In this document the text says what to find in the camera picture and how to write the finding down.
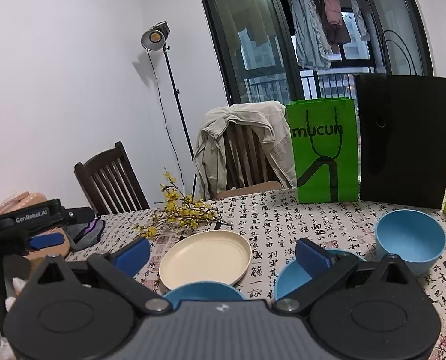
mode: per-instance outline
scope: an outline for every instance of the black paper bag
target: black paper bag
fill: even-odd
[[[446,187],[446,78],[355,76],[362,200],[441,208]]]

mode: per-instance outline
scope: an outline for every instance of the beige jacket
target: beige jacket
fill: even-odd
[[[207,112],[196,141],[195,166],[204,199],[226,190],[223,132],[230,122],[249,125],[284,188],[296,187],[296,173],[286,107],[276,101],[234,104]]]

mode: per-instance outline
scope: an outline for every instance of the table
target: table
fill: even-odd
[[[368,261],[376,259],[373,226],[378,218],[404,206],[375,202],[298,204],[295,190],[263,192],[235,198],[215,200],[224,220],[233,223],[233,231],[246,237],[253,250],[248,272],[236,285],[249,299],[273,297],[279,271],[294,258],[295,242],[308,237],[323,247],[354,252]],[[434,217],[446,232],[446,214],[420,209]],[[101,242],[76,252],[69,261],[86,259],[95,251],[116,251],[137,237],[132,223],[144,224],[152,211],[136,211],[107,215]],[[212,230],[214,224],[198,231]],[[185,235],[163,233],[151,243],[149,263],[135,279],[159,293],[165,288],[158,278],[160,260],[166,251]],[[420,283],[438,311],[442,329],[431,360],[446,360],[446,248],[438,263],[420,278]]]

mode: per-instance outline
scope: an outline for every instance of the lamp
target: lamp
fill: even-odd
[[[191,146],[191,140],[188,134],[188,129],[186,127],[186,122],[184,121],[183,110],[181,109],[179,93],[180,90],[176,88],[173,79],[173,73],[171,71],[171,66],[169,65],[168,50],[169,47],[166,46],[166,40],[169,35],[169,27],[166,21],[162,21],[154,26],[152,26],[148,31],[146,31],[141,37],[141,45],[148,51],[157,51],[163,49],[164,57],[166,60],[166,66],[168,67],[169,78],[171,79],[171,84],[173,86],[174,98],[176,99],[176,104],[178,105],[178,111],[180,112],[181,123],[183,124],[184,134],[186,135],[186,141],[188,142],[188,148],[190,149],[191,159],[195,158],[193,153],[193,147]],[[193,181],[193,196],[195,195],[196,187],[196,174],[195,180]]]

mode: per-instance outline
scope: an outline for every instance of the pink fabric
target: pink fabric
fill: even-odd
[[[328,24],[335,30],[343,26],[340,0],[325,0],[325,11]]]

